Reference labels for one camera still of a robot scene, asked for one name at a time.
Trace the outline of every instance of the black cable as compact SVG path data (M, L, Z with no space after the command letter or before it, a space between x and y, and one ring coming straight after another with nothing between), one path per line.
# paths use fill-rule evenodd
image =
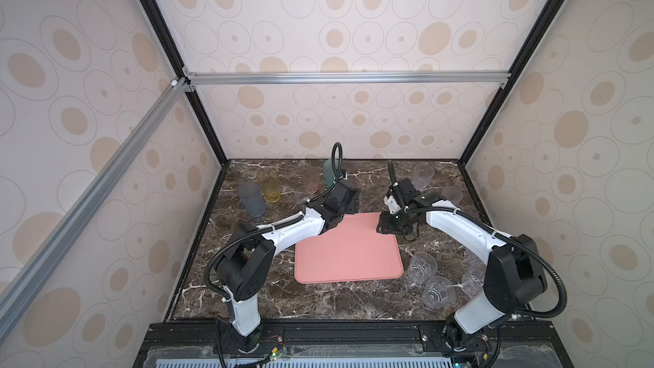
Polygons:
M238 365L234 365L233 368L256 368L256 367L259 367L259 366L261 366L263 364L268 364L269 362L270 362L270 354L268 354L261 361L250 362L249 364L238 364Z
M538 264L543 266L543 269L545 269L545 271L547 271L549 276L552 277L552 281L556 285L557 291L559 292L559 302L551 310L548 311L519 310L519 314L524 316L537 317L537 318L553 318L561 314L563 310L566 308L566 305L568 304L568 292L566 291L565 284L563 284L563 280L561 280L561 277L554 270L554 268L550 266L537 253L527 248L525 245L521 244L520 242L514 241L513 239L508 238L500 233L495 233L495 237L518 250L522 250L523 252L528 254L529 257L536 260Z
M301 221L303 218L304 218L304 215L299 215L299 216L297 216L297 217L294 217L293 219L289 219L289 220L283 221L283 222L281 222L281 223L279 223L279 224L274 224L274 226L275 226L275 230L276 230L276 229L282 229L283 227L287 227L287 226L290 226L290 225L297 224L297 223L298 223L299 221ZM211 281L211 271L216 267L216 265L218 264L218 261L220 260L220 258L222 257L222 255L225 253L225 251L227 251L227 250L233 248L234 246L236 246L236 245L238 245L238 244L243 243L244 241L247 241L247 240L251 239L251 238L254 237L254 236L257 236L257 235L260 235L260 234L269 233L269 232L272 232L273 230L274 230L273 227L268 226L268 227L263 227L263 228L261 228L261 229L258 229L258 230L256 230L256 231L252 231L252 232L250 232L250 233L247 233L247 234L244 235L243 237L240 237L240 238L236 239L235 241L229 243L228 245L226 245L226 246L223 247L222 249L218 250L218 252L217 252L216 255L211 259L211 261L209 261L209 262L207 263L207 266L206 266L205 269L204 269L204 273L202 274L202 280L203 280L204 283L207 285L207 288L208 288L209 290L211 290L211 291L214 291L215 293L220 294L220 295L223 296L225 299L231 301L232 299L229 298L229 295L227 294L227 291L225 291L225 290L223 290L222 288L216 286L216 285Z
M500 335L500 326L498 325L498 327L497 327L497 343L495 344L495 351L493 352L493 355L490 356L490 358L486 360L486 363L482 366L482 368L491 368L491 366L493 366L493 364L495 364L495 361L497 360L497 357L500 355L501 346L502 346L502 337Z
M415 224L415 237L413 239L407 239L407 236L411 236L411 233L406 233L404 231L404 228L402 229L402 237L404 237L404 240L407 242L415 242L418 240L420 237L420 225Z
M218 348L218 361L220 361L220 368L227 368L227 364L225 364L225 356L222 355L222 347L220 346L220 318L216 319L216 347Z
M390 178L390 184L395 185L398 181L398 177L395 175L395 167L393 166L393 161L389 159L386 162L386 166L388 166L388 177Z
M336 150L338 150L338 167L336 167ZM325 192L322 192L318 196L315 196L309 200L309 202L313 202L314 200L318 200L322 198L323 196L329 194L333 189L336 187L336 182L341 178L341 171L343 169L343 146L341 145L340 142L334 143L333 147L331 147L331 169L333 170L334 174L334 179L333 183L330 185L329 188Z
M275 224L275 229L281 229L282 227L287 227L287 226L290 226L290 225L297 224L303 218L304 218L304 216L300 215L298 217L294 217L293 219L283 221L280 224ZM216 286L211 281L211 271L213 270L214 267L216 267L216 265L218 264L218 260L220 260L220 258L225 253L225 251L231 249L232 247L234 247L237 244L241 244L242 242L244 242L244 241L246 241L246 240L248 240L248 239L250 239L250 238L252 238L254 236L269 233L269 232L272 232L272 231L273 231L273 228L270 227L270 226L263 227L263 228L258 229L256 231L252 231L250 233L247 233L243 237L241 237L239 239L236 239L235 241L229 243L224 248L218 250L218 253L216 253L216 255L211 259L211 261L209 261L207 263L207 266L205 267L204 272L202 274L202 280L204 280L204 283L207 286L207 288L209 290L211 290L211 291L214 291L215 293L220 294L225 299L228 299L228 300L231 301L232 299L228 298L229 295L228 295L227 291L225 291L222 288ZM220 318L218 318L217 321L216 321L216 345L217 345L217 348L218 348L218 360L220 361L220 366L222 368L227 368L227 364L225 364L225 357L222 355L222 347L220 346L220 321L221 321ZM270 362L270 356L267 356L267 361L266 361L266 359L263 359L262 361L257 362L257 364L263 365L263 364L266 364L267 362ZM236 367L248 368L248 367L256 367L256 365L246 364L246 365L237 365Z
M462 212L455 208L451 208L449 206L430 206L427 208L417 208L417 209L406 208L405 211L407 213L423 213L423 212L433 212L433 211L450 212L450 213L454 213L455 215L465 217L467 220L470 220L472 223L479 226L489 234L495 232L494 228L484 224L482 221L475 219L474 217L468 215L465 212ZM561 277L556 272L556 270L554 270L554 268L550 266L548 262L546 262L542 257L540 257L538 253L529 249L528 247L521 244L520 242L514 241L513 239L506 237L501 233L495 233L495 237L505 242L506 244L514 247L515 249L525 252L529 257L534 259L536 263L540 264L543 267L543 269L545 269L547 274L549 274L549 276L552 277L552 281L556 285L557 291L559 292L559 302L551 310L548 311L519 310L519 314L525 316L537 317L537 318L553 318L556 317L557 315L560 315L563 312L563 310L566 308L566 305L568 304L568 292L566 290L565 284L563 283L563 280L561 280Z

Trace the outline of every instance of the yellow cup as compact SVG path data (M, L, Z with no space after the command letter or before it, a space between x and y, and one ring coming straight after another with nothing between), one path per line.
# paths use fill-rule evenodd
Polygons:
M256 181L268 202L274 203L281 198L282 183L276 169L261 169L256 175Z

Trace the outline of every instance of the drinking glass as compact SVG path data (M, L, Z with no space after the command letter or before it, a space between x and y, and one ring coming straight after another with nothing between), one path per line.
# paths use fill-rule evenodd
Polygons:
M422 283L436 273L438 264L429 253L418 251L413 255L407 269L407 276L415 283Z
M335 169L331 166L331 159L327 159L323 162L323 178L328 187L330 187L336 179L336 175L333 173L334 170Z
M484 263L472 263L470 270L461 279L463 291L470 297L475 297L483 290L485 277L486 265Z
M261 195L261 187L256 182L245 182L239 186L239 198L248 215L252 217L261 217L266 211L264 197Z
M434 177L434 168L427 163L419 163L413 168L411 183L415 190L420 191L429 185Z
M424 285L422 300L429 308L443 308L456 300L456 291L450 280L445 277L434 276Z
M473 265L474 263L481 263L481 259L477 257L470 249L465 249L463 252L463 257L466 258L466 261Z
M315 169L308 169L301 176L302 186L306 188L307 191L315 193L318 191L318 188L321 184L321 177L318 175Z
M447 185L441 189L440 195L452 202L454 206L458 206L458 204L461 202L461 199L463 199L463 191L451 185Z
M256 175L256 181L261 186L264 196L268 202L274 203L281 198L282 183L279 180L279 173L274 168L261 169Z

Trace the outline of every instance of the gray cup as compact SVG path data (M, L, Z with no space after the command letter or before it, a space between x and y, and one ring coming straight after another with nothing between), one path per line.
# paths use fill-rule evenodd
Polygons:
M248 215L262 217L266 212L264 196L261 194L261 187L256 182L245 182L238 189L239 198Z

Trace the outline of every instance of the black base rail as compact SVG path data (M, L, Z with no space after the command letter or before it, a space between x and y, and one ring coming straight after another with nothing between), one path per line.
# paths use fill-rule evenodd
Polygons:
M456 362L469 362L476 353L486 350L482 338L476 339L463 352L453 352L442 340L444 321L379 321L379 320L322 320L322 319L270 319L262 320L262 338L283 342L286 347L338 346L338 345L414 345L423 352L440 352ZM273 348L281 348L276 342L263 342L251 354L243 354L230 342L230 324L210 318L177 320L175 323L151 324L141 344L134 368L141 368L148 352L156 348L212 347L217 354L216 333L218 326L222 352L232 357L264 357ZM486 328L480 335L495 342L496 330ZM561 343L556 329L549 321L506 322L502 326L502 344L546 345L557 353L564 368L574 368Z

